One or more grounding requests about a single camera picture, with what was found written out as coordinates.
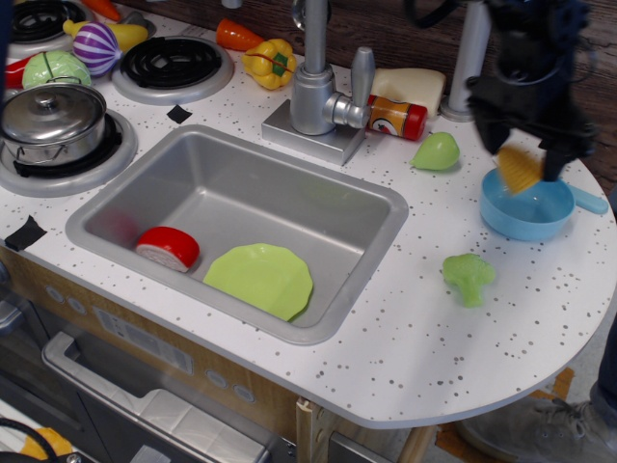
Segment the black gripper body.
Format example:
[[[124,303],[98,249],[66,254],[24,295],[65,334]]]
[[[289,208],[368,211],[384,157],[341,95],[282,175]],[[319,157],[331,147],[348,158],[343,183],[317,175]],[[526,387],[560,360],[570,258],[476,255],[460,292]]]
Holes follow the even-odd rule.
[[[469,109],[473,117],[478,113],[505,113],[511,130],[518,129],[542,141],[578,137],[590,139],[592,144],[597,128],[575,104],[573,84],[573,76],[567,71],[536,81],[472,77],[468,80]]]

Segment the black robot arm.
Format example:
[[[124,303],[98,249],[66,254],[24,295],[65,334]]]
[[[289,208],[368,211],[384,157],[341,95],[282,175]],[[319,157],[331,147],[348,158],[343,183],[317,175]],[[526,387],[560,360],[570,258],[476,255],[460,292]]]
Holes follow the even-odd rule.
[[[467,81],[478,134],[491,154],[512,129],[540,139],[543,178],[555,181],[595,148],[597,128],[571,91],[590,8],[583,1],[491,1],[488,10],[499,35],[496,70]]]

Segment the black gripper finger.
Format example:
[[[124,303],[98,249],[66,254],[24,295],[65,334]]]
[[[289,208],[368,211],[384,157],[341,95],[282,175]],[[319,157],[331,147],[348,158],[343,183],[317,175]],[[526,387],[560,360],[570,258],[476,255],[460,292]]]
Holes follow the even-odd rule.
[[[511,125],[505,113],[478,113],[475,125],[487,152],[492,155],[504,145],[511,133]]]
[[[543,167],[543,180],[554,182],[570,162],[591,154],[591,140],[578,137],[546,139],[542,141],[546,152]]]

